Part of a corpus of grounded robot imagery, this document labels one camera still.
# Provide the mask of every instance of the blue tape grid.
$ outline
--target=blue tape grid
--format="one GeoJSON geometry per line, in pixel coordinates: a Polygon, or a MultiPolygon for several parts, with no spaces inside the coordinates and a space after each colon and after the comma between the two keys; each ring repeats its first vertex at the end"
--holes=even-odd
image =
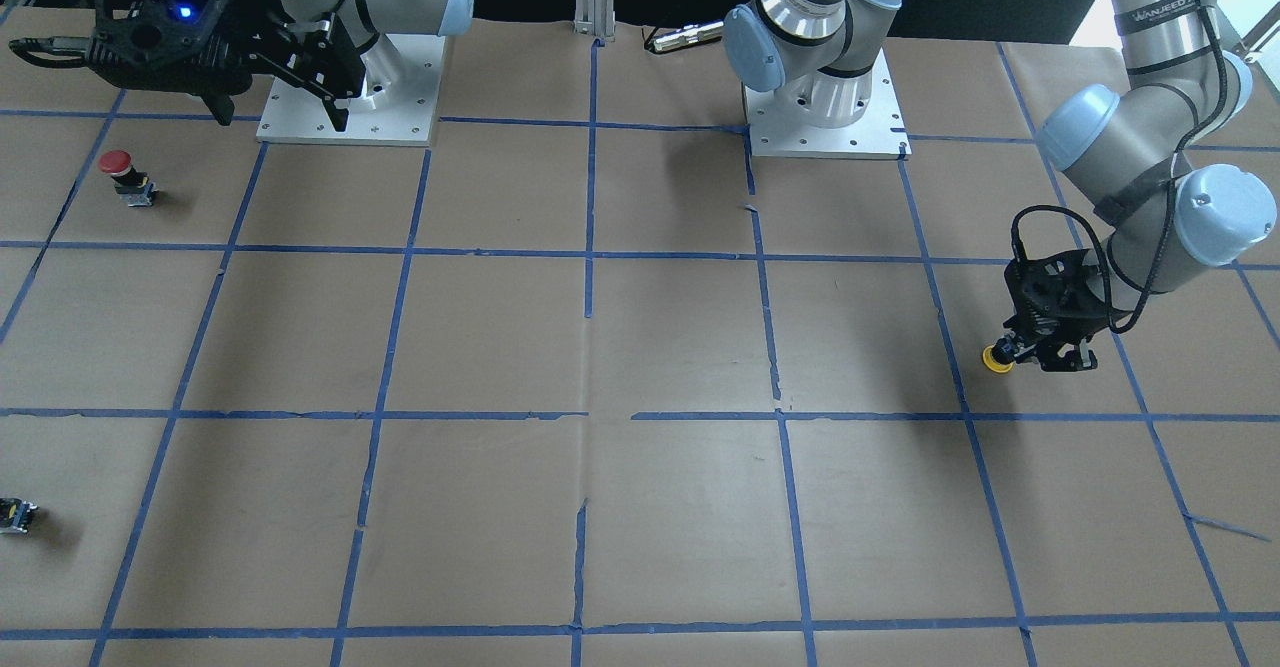
{"type": "MultiPolygon", "coordinates": [[[[4,23],[9,12],[13,6],[0,15],[0,24],[4,23]]],[[[415,219],[411,227],[411,234],[407,239],[406,247],[393,248],[393,247],[325,247],[325,246],[239,246],[237,243],[238,230],[242,225],[244,213],[247,211],[250,198],[252,196],[252,189],[256,183],[257,175],[261,169],[262,160],[265,157],[266,146],[261,147],[259,154],[259,160],[255,166],[251,182],[246,189],[246,196],[241,205],[241,211],[238,213],[236,225],[233,228],[232,237],[228,239],[227,245],[151,245],[151,243],[54,243],[51,242],[58,224],[65,211],[69,207],[72,200],[76,196],[76,191],[84,179],[87,174],[88,165],[91,164],[92,156],[96,155],[100,147],[101,140],[105,137],[106,131],[111,122],[118,119],[151,119],[151,120],[207,120],[207,115],[156,115],[156,114],[120,114],[119,106],[123,101],[124,92],[122,91],[116,101],[114,102],[110,111],[31,111],[31,110],[0,110],[0,117],[83,117],[84,119],[102,119],[104,125],[100,131],[97,143],[92,149],[90,157],[87,157],[84,165],[82,166],[81,175],[78,175],[76,184],[73,184],[72,192],[68,195],[64,202],[63,210],[60,213],[58,224],[55,229],[51,230],[49,239],[45,242],[33,242],[28,239],[27,242],[19,242],[18,239],[10,239],[10,242],[0,242],[0,248],[8,247],[27,247],[41,248],[40,257],[37,257],[36,265],[28,274],[27,282],[23,284],[23,289],[19,293],[19,298],[15,300],[13,307],[6,315],[6,320],[0,332],[0,339],[10,328],[14,316],[20,307],[22,300],[26,297],[31,282],[36,277],[38,269],[38,261],[45,255],[47,248],[173,248],[173,251],[221,251],[223,252],[223,266],[225,269],[232,255],[238,251],[246,252],[317,252],[317,253],[403,253],[404,261],[402,265],[401,283],[398,287],[398,294],[396,301],[396,309],[393,315],[392,334],[388,338],[388,353],[384,362],[383,380],[379,385],[378,405],[370,412],[271,412],[271,411],[230,411],[230,412],[216,412],[216,411],[188,411],[187,408],[180,408],[182,397],[186,392],[187,383],[191,376],[191,371],[195,366],[195,360],[198,353],[200,344],[204,339],[204,334],[207,330],[209,320],[216,302],[218,294],[220,292],[223,277],[219,275],[215,279],[214,287],[210,292],[210,298],[206,302],[206,310],[201,320],[201,325],[197,330],[196,341],[192,344],[192,351],[188,353],[188,364],[184,370],[183,380],[179,384],[178,394],[174,398],[174,407],[165,411],[164,408],[20,408],[20,407],[5,407],[0,408],[0,416],[6,415],[32,415],[32,416],[64,416],[64,415],[81,415],[86,417],[165,417],[166,426],[161,443],[156,449],[156,457],[152,463],[152,470],[147,480],[147,488],[145,490],[143,502],[140,507],[134,529],[131,533],[129,544],[125,549],[125,556],[122,561],[120,571],[118,574],[115,588],[113,589],[111,599],[109,602],[108,612],[104,616],[102,626],[97,630],[0,630],[0,640],[93,640],[95,649],[93,657],[91,658],[91,666],[96,666],[105,648],[105,643],[109,640],[127,640],[127,639],[205,639],[205,638],[227,638],[227,639],[332,639],[334,640],[333,652],[333,664],[340,663],[342,644],[346,639],[367,639],[367,638],[392,638],[392,636],[571,636],[573,640],[572,649],[572,662],[575,667],[581,663],[581,638],[582,635],[609,635],[609,634],[692,634],[692,632],[759,632],[759,631],[799,631],[805,636],[806,645],[806,659],[810,666],[817,664],[817,655],[814,648],[814,634],[822,631],[849,631],[849,630],[942,630],[942,629],[982,629],[982,627],[1018,627],[1024,638],[1024,648],[1027,649],[1028,662],[1034,666],[1034,650],[1030,644],[1030,627],[1037,626],[1059,626],[1059,625],[1138,625],[1138,623],[1184,623],[1184,622],[1204,622],[1204,623],[1224,623],[1231,635],[1233,644],[1236,648],[1238,657],[1243,666],[1248,664],[1248,659],[1244,655],[1243,647],[1240,645],[1239,636],[1235,635],[1234,625],[1238,622],[1276,622],[1280,621],[1280,612],[1230,612],[1221,599],[1221,590],[1217,588],[1216,580],[1213,579],[1212,570],[1208,565],[1208,559],[1204,556],[1203,545],[1199,543],[1198,534],[1192,522],[1193,516],[1185,512],[1185,506],[1181,502],[1181,494],[1178,489],[1176,480],[1172,475],[1171,465],[1167,456],[1164,452],[1162,444],[1160,443],[1158,433],[1156,431],[1156,424],[1162,421],[1202,421],[1202,422],[1226,422],[1226,421],[1249,421],[1249,422],[1280,422],[1280,416],[1276,415],[1211,415],[1211,414],[1152,414],[1146,406],[1146,401],[1142,398],[1140,387],[1138,385],[1137,376],[1133,373],[1132,365],[1129,365],[1128,357],[1123,351],[1123,344],[1120,339],[1116,339],[1117,348],[1121,351],[1121,360],[1125,364],[1126,374],[1133,384],[1135,396],[1138,397],[1139,406],[1142,411],[1139,414],[1100,414],[1100,415],[1084,415],[1084,414],[975,414],[970,412],[968,408],[966,399],[964,397],[964,385],[960,379],[959,366],[955,358],[954,350],[951,347],[950,334],[946,326],[946,316],[942,312],[941,297],[937,292],[937,284],[933,278],[933,265],[937,262],[955,262],[956,265],[1004,265],[1004,259],[941,259],[932,257],[928,255],[927,243],[924,241],[923,225],[920,225],[918,211],[915,210],[914,197],[910,193],[909,175],[906,174],[905,165],[900,164],[901,177],[904,181],[904,188],[908,192],[909,206],[913,213],[913,220],[918,230],[918,239],[920,243],[920,256],[833,256],[832,253],[765,253],[763,246],[763,238],[760,237],[760,223],[758,213],[753,214],[753,230],[755,236],[755,253],[663,253],[663,252],[596,252],[594,251],[594,178],[595,178],[595,134],[599,129],[640,129],[640,131],[731,131],[731,133],[744,134],[745,154],[748,161],[748,179],[749,179],[749,193],[755,193],[754,175],[750,173],[750,152],[749,142],[746,142],[746,131],[740,128],[740,125],[645,125],[645,124],[626,124],[626,123],[599,123],[596,120],[596,88],[598,88],[598,61],[596,61],[596,49],[600,44],[593,44],[591,47],[591,115],[590,120],[586,123],[563,120],[563,122],[550,122],[550,120],[494,120],[494,119],[471,119],[471,117],[444,117],[443,122],[476,122],[476,123],[489,123],[489,124],[531,124],[531,125],[581,125],[582,128],[590,129],[590,155],[589,155],[589,183],[588,183],[588,237],[586,248],[582,252],[575,251],[557,251],[557,252],[541,252],[541,251],[488,251],[488,248],[420,248],[415,247],[416,241],[416,225],[419,224],[422,197],[425,193],[425,178],[426,169],[429,165],[429,154],[424,160],[422,181],[420,183],[420,192],[417,201],[415,204],[415,219]],[[238,419],[238,420],[283,420],[283,419],[319,419],[319,420],[351,420],[351,419],[369,419],[374,421],[374,428],[371,429],[370,439],[370,463],[366,467],[365,484],[362,484],[361,490],[361,524],[364,524],[367,516],[369,495],[371,494],[371,485],[374,478],[374,469],[376,466],[376,448],[378,439],[380,434],[380,425],[387,420],[556,420],[558,417],[568,415],[582,415],[580,412],[394,412],[387,411],[385,407],[385,393],[390,379],[390,366],[394,357],[394,341],[397,339],[398,332],[398,316],[403,309],[404,288],[407,285],[407,278],[411,265],[411,259],[416,253],[476,253],[476,256],[529,256],[529,257],[572,257],[584,259],[586,261],[588,270],[588,288],[585,294],[585,314],[590,316],[591,307],[591,262],[596,259],[620,259],[620,260],[643,260],[643,259],[659,259],[659,260],[755,260],[758,262],[758,270],[760,277],[760,294],[762,294],[762,310],[764,315],[765,325],[765,339],[769,347],[769,360],[771,360],[771,376],[774,397],[780,397],[780,376],[777,369],[777,356],[776,348],[773,346],[773,330],[772,330],[772,310],[769,303],[768,280],[767,280],[767,262],[771,261],[829,261],[829,262],[919,262],[925,268],[927,275],[929,277],[931,293],[938,307],[938,321],[940,329],[942,330],[943,342],[948,353],[948,362],[952,370],[952,376],[956,383],[957,398],[960,399],[961,412],[955,414],[818,414],[818,412],[786,412],[777,408],[774,412],[643,412],[635,415],[635,420],[773,420],[777,421],[780,429],[780,448],[783,456],[783,471],[787,485],[787,498],[788,498],[788,511],[792,525],[792,539],[794,548],[796,553],[796,570],[797,570],[797,583],[800,589],[800,602],[801,602],[801,620],[800,621],[778,621],[778,622],[755,622],[755,623],[717,623],[717,622],[699,622],[699,623],[626,623],[626,625],[604,625],[586,627],[581,622],[582,611],[582,566],[585,562],[585,539],[586,539],[586,504],[584,503],[577,518],[577,552],[575,554],[575,616],[573,622],[570,625],[503,625],[503,626],[384,626],[384,627],[349,627],[347,626],[347,617],[349,616],[349,600],[353,593],[353,576],[358,565],[358,552],[360,552],[360,539],[361,531],[356,530],[352,540],[352,556],[348,561],[347,579],[344,583],[343,604],[339,617],[339,623],[333,629],[325,627],[296,627],[296,629],[244,629],[244,627],[212,627],[212,629],[116,629],[111,626],[114,620],[115,608],[119,606],[120,595],[123,594],[123,588],[128,579],[129,566],[132,566],[132,558],[137,548],[138,539],[141,539],[142,526],[146,521],[147,508],[150,507],[151,498],[156,483],[159,480],[159,474],[163,466],[164,456],[168,449],[169,439],[173,434],[173,428],[179,419],[238,419]],[[1010,590],[1014,595],[1015,602],[1015,616],[1014,617],[972,617],[972,618],[941,618],[941,620],[851,620],[851,621],[815,621],[812,617],[809,609],[808,599],[808,579],[804,567],[804,552],[803,552],[803,536],[800,534],[799,522],[799,506],[795,494],[795,480],[794,480],[794,467],[791,465],[790,456],[790,437],[787,434],[787,421],[800,421],[800,420],[955,420],[964,421],[966,430],[970,435],[970,446],[974,452],[975,461],[978,462],[979,476],[983,481],[984,493],[988,502],[988,510],[992,513],[993,527],[997,533],[997,538],[1001,545],[1002,558],[1005,558],[1006,572],[1010,580],[1010,590]],[[1211,581],[1215,597],[1219,600],[1220,609],[1217,612],[1197,612],[1197,613],[1129,613],[1129,615],[1046,615],[1046,616],[1029,616],[1021,608],[1020,595],[1018,594],[1016,574],[1012,566],[1012,558],[1009,553],[1007,543],[1004,538],[1004,529],[1000,521],[998,506],[996,503],[996,494],[991,489],[989,478],[986,474],[986,465],[982,457],[982,448],[978,440],[978,435],[974,430],[975,422],[982,421],[1135,421],[1144,422],[1151,430],[1152,439],[1157,446],[1157,452],[1161,458],[1162,467],[1165,467],[1166,476],[1169,478],[1170,486],[1175,490],[1175,497],[1179,499],[1180,508],[1184,508],[1184,517],[1187,517],[1188,533],[1197,548],[1198,556],[1202,558],[1202,565],[1206,568],[1206,576],[1211,581]]],[[[1005,64],[1006,73],[1009,76],[1010,83],[1015,90],[1015,95],[1019,101],[1019,106],[1023,110],[1024,118],[1028,119],[1029,129],[1034,133],[1034,127],[1030,124],[1029,111],[1027,110],[1025,101],[1021,97],[1020,90],[1018,88],[1016,81],[1012,76],[1012,70],[1009,67],[1007,58],[1005,56],[1004,47],[997,44],[997,50],[1002,61],[1005,64]]],[[[256,117],[237,117],[239,120],[250,122],[255,120],[256,117]]],[[[965,137],[964,134],[910,134],[911,140],[960,140],[960,142],[973,142],[973,143],[1033,143],[1033,140],[1025,138],[975,138],[965,137]]],[[[1203,149],[1203,151],[1226,151],[1226,152],[1280,152],[1280,147],[1196,147],[1203,149]]],[[[1052,181],[1055,193],[1061,204],[1065,204],[1062,198],[1060,184],[1057,184],[1056,175],[1046,165],[1047,174],[1052,181]]],[[[1079,237],[1075,236],[1076,243],[1079,243],[1079,237]]],[[[1280,270],[1277,265],[1233,265],[1228,269],[1234,269],[1238,271],[1242,283],[1251,294],[1252,301],[1266,324],[1272,339],[1276,339],[1280,344],[1280,339],[1276,338],[1276,330],[1270,321],[1262,303],[1257,298],[1252,284],[1249,284],[1245,271],[1276,271],[1280,270]]]]}
{"type": "MultiPolygon", "coordinates": [[[[1009,64],[1009,58],[1005,52],[1004,44],[997,42],[996,49],[1000,52],[1001,61],[1004,61],[1005,64],[1005,70],[1006,74],[1009,76],[1010,84],[1012,86],[1014,93],[1018,99],[1018,105],[1023,111],[1024,119],[1027,120],[1027,129],[1032,134],[1036,134],[1036,124],[1032,120],[1030,111],[1027,108],[1025,99],[1023,97],[1023,93],[1018,87],[1018,79],[1009,64]]],[[[1043,157],[1043,163],[1044,163],[1044,172],[1047,172],[1051,181],[1055,181],[1055,192],[1059,198],[1059,205],[1066,207],[1065,197],[1062,197],[1061,189],[1057,188],[1056,175],[1052,166],[1048,164],[1048,159],[1043,157]]],[[[1070,227],[1073,228],[1071,236],[1075,238],[1075,246],[1078,248],[1083,247],[1080,237],[1079,234],[1076,234],[1074,229],[1074,224],[1070,227]]],[[[1252,288],[1249,288],[1248,279],[1244,277],[1243,271],[1240,271],[1240,279],[1244,282],[1245,288],[1249,289],[1249,294],[1253,294],[1253,291],[1252,288]]],[[[1262,320],[1266,321],[1270,326],[1270,321],[1267,320],[1266,312],[1262,310],[1262,303],[1257,301],[1256,294],[1253,294],[1253,297],[1254,297],[1254,306],[1261,312],[1262,320]]],[[[1211,593],[1213,594],[1213,600],[1217,603],[1221,621],[1226,626],[1226,632],[1231,640],[1231,645],[1235,648],[1235,655],[1240,662],[1240,667],[1249,667],[1248,654],[1244,653],[1244,644],[1240,641],[1239,631],[1235,630],[1235,622],[1230,618],[1230,611],[1226,606],[1226,599],[1222,595],[1222,589],[1217,583],[1217,576],[1213,574],[1213,566],[1210,563],[1208,554],[1204,552],[1204,544],[1199,538],[1199,531],[1197,529],[1196,520],[1192,516],[1190,511],[1187,508],[1187,502],[1183,499],[1181,488],[1179,486],[1178,478],[1174,474],[1172,463],[1169,461],[1169,454],[1165,449],[1165,444],[1160,438],[1160,431],[1156,429],[1156,421],[1149,419],[1147,398],[1143,396],[1142,384],[1138,382],[1138,375],[1134,371],[1133,362],[1130,362],[1129,353],[1125,351],[1124,339],[1121,339],[1121,337],[1117,334],[1112,334],[1111,338],[1115,342],[1116,351],[1120,353],[1120,361],[1124,365],[1125,375],[1129,376],[1129,384],[1133,388],[1134,398],[1138,401],[1138,408],[1140,412],[1143,412],[1144,416],[1147,416],[1147,419],[1144,420],[1147,425],[1147,431],[1151,435],[1151,442],[1155,446],[1156,454],[1160,458],[1160,466],[1165,471],[1165,479],[1169,483],[1169,489],[1172,492],[1174,499],[1178,503],[1179,515],[1183,517],[1183,525],[1187,527],[1187,535],[1192,540],[1192,547],[1196,549],[1196,556],[1199,559],[1201,567],[1204,572],[1204,579],[1208,583],[1211,593]]]]}
{"type": "MultiPolygon", "coordinates": [[[[230,265],[232,255],[234,253],[233,246],[236,239],[239,237],[241,227],[244,224],[244,215],[248,213],[248,204],[253,197],[253,188],[257,184],[257,178],[262,170],[262,163],[266,160],[268,146],[262,143],[257,152],[257,161],[253,164],[253,172],[250,175],[247,187],[244,188],[244,197],[241,200],[239,211],[236,215],[234,225],[232,227],[232,234],[227,238],[227,248],[223,251],[223,260],[219,265],[218,275],[214,277],[214,284],[209,291],[209,300],[205,301],[205,312],[200,319],[200,326],[196,329],[196,337],[192,339],[191,351],[187,353],[187,364],[182,371],[182,379],[178,382],[178,390],[173,397],[173,411],[177,412],[182,408],[182,401],[187,396],[187,385],[191,383],[191,374],[196,369],[196,357],[200,355],[200,347],[205,342],[205,334],[209,332],[209,323],[214,315],[214,305],[218,302],[218,296],[223,289],[223,279],[225,278],[225,271],[230,265]]],[[[138,507],[137,517],[133,521],[133,530],[129,533],[128,544],[124,548],[124,557],[120,561],[120,570],[116,574],[115,586],[111,588],[111,597],[106,603],[106,613],[102,616],[102,627],[93,643],[93,652],[90,657],[90,667],[97,667],[102,661],[102,650],[106,649],[106,640],[111,634],[111,626],[115,621],[115,612],[120,606],[120,597],[124,594],[124,585],[129,579],[129,568],[133,566],[133,556],[137,552],[138,542],[142,538],[142,530],[146,526],[147,512],[151,508],[151,499],[155,497],[156,484],[160,481],[160,471],[164,467],[165,453],[168,453],[169,443],[173,439],[174,426],[178,424],[178,417],[170,416],[165,421],[164,433],[160,435],[160,444],[156,447],[155,458],[151,462],[151,472],[147,476],[146,488],[142,490],[142,504],[138,507]]]]}

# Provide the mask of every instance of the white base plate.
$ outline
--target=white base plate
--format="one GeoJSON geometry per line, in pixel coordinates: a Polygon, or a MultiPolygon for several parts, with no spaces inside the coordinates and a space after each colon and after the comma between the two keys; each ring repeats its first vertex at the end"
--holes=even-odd
{"type": "Polygon", "coordinates": [[[420,79],[397,102],[374,111],[351,111],[346,131],[334,131],[320,99],[307,90],[275,79],[257,125],[259,142],[379,143],[384,147],[428,147],[435,125],[435,106],[444,73],[444,37],[388,35],[420,79]]]}
{"type": "Polygon", "coordinates": [[[794,108],[776,102],[774,92],[742,88],[751,155],[756,157],[835,157],[835,160],[897,160],[910,155],[906,125],[884,52],[872,68],[876,87],[860,120],[845,128],[819,128],[796,119],[794,108]]]}

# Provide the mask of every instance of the grid square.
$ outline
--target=grid square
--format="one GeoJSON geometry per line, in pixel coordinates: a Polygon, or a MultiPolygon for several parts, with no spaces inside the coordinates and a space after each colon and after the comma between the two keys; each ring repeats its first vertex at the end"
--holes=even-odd
{"type": "Polygon", "coordinates": [[[596,260],[593,416],[771,411],[754,262],[596,260]]]}
{"type": "Polygon", "coordinates": [[[1224,625],[1037,627],[1034,639],[1036,657],[1055,667],[1239,664],[1224,625]]]}
{"type": "Polygon", "coordinates": [[[1129,92],[1129,74],[1119,49],[1020,42],[1006,42],[1004,47],[1037,129],[1088,84],[1105,84],[1115,93],[1129,92]]]}
{"type": "MultiPolygon", "coordinates": [[[[37,248],[0,248],[0,315],[9,314],[9,307],[18,298],[18,292],[22,291],[37,253],[40,253],[37,248]]],[[[4,317],[0,317],[0,323],[3,321],[4,317]]]]}
{"type": "Polygon", "coordinates": [[[571,647],[567,638],[348,638],[342,663],[346,667],[564,667],[571,647]]]}
{"type": "Polygon", "coordinates": [[[404,247],[421,174],[421,149],[274,143],[241,243],[404,247]]]}
{"type": "Polygon", "coordinates": [[[101,129],[82,117],[0,117],[0,239],[49,238],[101,129]]]}
{"type": "MultiPolygon", "coordinates": [[[[10,38],[54,35],[88,37],[92,32],[92,10],[20,6],[0,26],[0,44],[9,44],[10,38]]],[[[3,110],[108,111],[120,92],[91,70],[50,70],[28,65],[9,49],[0,49],[0,74],[5,76],[0,79],[3,110]]]]}
{"type": "Polygon", "coordinates": [[[896,161],[754,157],[751,174],[768,253],[920,252],[896,161]]]}
{"type": "Polygon", "coordinates": [[[1096,370],[1071,375],[1020,365],[997,375],[982,362],[982,351],[1004,333],[1014,306],[998,265],[934,265],[947,329],[955,348],[965,398],[974,412],[993,414],[1137,414],[1138,398],[1125,379],[1124,361],[1107,332],[1089,343],[1096,370]]]}
{"type": "MultiPolygon", "coordinates": [[[[1006,259],[1016,213],[1057,205],[1029,143],[922,142],[906,170],[933,257],[1006,259]]],[[[1061,216],[1027,219],[1021,227],[1033,253],[1041,243],[1052,246],[1046,256],[1074,247],[1061,216]]]]}
{"type": "MultiPolygon", "coordinates": [[[[1160,435],[1194,513],[1280,539],[1280,430],[1260,424],[1161,422],[1160,435]]],[[[1226,604],[1238,612],[1280,612],[1275,544],[1198,527],[1226,604]]]]}
{"type": "Polygon", "coordinates": [[[472,20],[463,37],[449,41],[439,113],[586,120],[591,44],[591,37],[575,33],[570,23],[472,20]]]}
{"type": "Polygon", "coordinates": [[[667,55],[645,51],[650,28],[617,26],[600,47],[600,122],[653,125],[741,125],[742,87],[718,44],[667,55]]]}
{"type": "Polygon", "coordinates": [[[588,635],[582,667],[777,667],[804,664],[800,632],[588,635]]]}
{"type": "Polygon", "coordinates": [[[383,422],[352,625],[570,622],[582,429],[383,422]]]}
{"type": "MultiPolygon", "coordinates": [[[[1257,175],[1275,196],[1280,196],[1280,152],[1197,152],[1192,151],[1192,161],[1198,166],[1228,164],[1257,175]]],[[[1240,253],[1245,265],[1280,265],[1280,228],[1248,252],[1240,253]]]]}
{"type": "MultiPolygon", "coordinates": [[[[271,92],[274,78],[270,76],[253,76],[253,87],[247,92],[233,93],[232,102],[236,105],[237,117],[259,117],[262,106],[271,92]]],[[[180,92],[147,92],[147,90],[132,90],[125,93],[124,102],[120,102],[122,115],[183,115],[200,117],[211,120],[209,108],[201,99],[191,93],[180,92]]]]}
{"type": "Polygon", "coordinates": [[[93,653],[88,640],[0,641],[0,663],[23,667],[67,667],[87,664],[93,653]]]}
{"type": "Polygon", "coordinates": [[[581,411],[582,279],[581,260],[413,257],[388,408],[581,411]]]}
{"type": "Polygon", "coordinates": [[[1252,664],[1280,664],[1280,622],[1236,623],[1252,664]]]}
{"type": "Polygon", "coordinates": [[[366,444],[357,421],[179,421],[115,626],[333,626],[366,444]]]}
{"type": "Polygon", "coordinates": [[[755,251],[740,134],[600,131],[596,155],[595,248],[755,251]]]}
{"type": "Polygon", "coordinates": [[[995,44],[887,38],[884,55],[911,134],[1028,137],[995,44]]]}
{"type": "Polygon", "coordinates": [[[588,131],[470,123],[438,129],[419,247],[584,248],[588,131]]]}
{"type": "Polygon", "coordinates": [[[1147,426],[978,426],[1030,615],[1216,611],[1147,426]]]}
{"type": "Polygon", "coordinates": [[[1151,301],[1124,344],[1152,412],[1280,412],[1276,343],[1234,270],[1207,271],[1151,301]],[[1215,370],[1224,356],[1229,365],[1253,367],[1215,370]]]}
{"type": "Polygon", "coordinates": [[[0,629],[101,625],[163,430],[164,420],[0,419],[4,497],[41,508],[31,534],[5,535],[0,629]]]}
{"type": "Polygon", "coordinates": [[[910,664],[911,667],[1024,667],[1018,630],[911,630],[818,632],[819,664],[910,664]]]}
{"type": "Polygon", "coordinates": [[[223,245],[256,156],[252,125],[114,120],[55,239],[223,245]],[[155,205],[129,207],[115,195],[97,169],[97,157],[114,149],[155,181],[155,205]]]}
{"type": "Polygon", "coordinates": [[[169,408],[219,253],[52,248],[0,344],[10,407],[169,408]]]}
{"type": "Polygon", "coordinates": [[[1216,146],[1276,147],[1276,134],[1280,134],[1280,99],[1276,99],[1271,78],[1262,67],[1249,67],[1253,70],[1253,97],[1222,129],[1215,131],[1199,140],[1199,143],[1216,146]]]}
{"type": "Polygon", "coordinates": [[[814,620],[1012,616],[963,422],[788,429],[814,620]]]}
{"type": "Polygon", "coordinates": [[[769,292],[783,408],[959,407],[923,266],[772,262],[769,292]]]}
{"type": "Polygon", "coordinates": [[[593,419],[586,460],[586,623],[800,617],[777,424],[593,419]]]}
{"type": "Polygon", "coordinates": [[[402,257],[233,257],[187,408],[374,408],[402,257]]]}

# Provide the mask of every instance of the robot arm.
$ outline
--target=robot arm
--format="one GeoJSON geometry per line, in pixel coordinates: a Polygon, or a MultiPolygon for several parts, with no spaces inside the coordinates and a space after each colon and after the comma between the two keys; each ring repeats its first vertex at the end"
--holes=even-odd
{"type": "MultiPolygon", "coordinates": [[[[872,70],[901,5],[902,0],[753,0],[726,17],[726,52],[746,90],[772,93],[765,99],[768,110],[776,111],[788,134],[836,134],[867,115],[876,82],[872,70]]],[[[851,156],[841,154],[850,152],[847,136],[842,143],[842,151],[813,156],[851,156]]],[[[899,156],[897,143],[892,140],[893,151],[886,156],[899,156]]]]}
{"type": "MultiPolygon", "coordinates": [[[[91,37],[15,38],[9,47],[37,67],[87,67],[122,88],[195,93],[221,124],[232,120],[230,96],[250,88],[252,76],[275,76],[320,99],[338,131],[348,99],[390,82],[366,79],[364,56],[381,32],[462,33],[472,8],[472,0],[93,3],[91,37]]],[[[388,61],[384,52],[375,67],[388,61]]]]}
{"type": "Polygon", "coordinates": [[[1030,261],[1018,238],[1027,211],[1015,219],[1005,271],[1015,315],[983,353],[998,373],[1027,361],[1046,371],[1096,366],[1093,334],[1128,330],[1152,294],[1226,265],[1275,227],[1261,179],[1231,165],[1194,169],[1183,152],[1252,92],[1248,67],[1219,42],[1215,0],[1112,3],[1129,92],[1089,84],[1048,117],[1037,143],[1115,232],[1098,242],[1088,230],[1089,248],[1030,261]]]}

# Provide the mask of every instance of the red button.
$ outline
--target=red button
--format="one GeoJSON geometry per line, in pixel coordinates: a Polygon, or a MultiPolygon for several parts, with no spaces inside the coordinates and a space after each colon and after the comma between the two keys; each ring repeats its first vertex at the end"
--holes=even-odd
{"type": "Polygon", "coordinates": [[[114,149],[99,159],[97,169],[106,172],[109,175],[123,175],[124,172],[129,170],[129,165],[132,164],[133,157],[129,157],[129,154],[124,149],[114,149]]]}

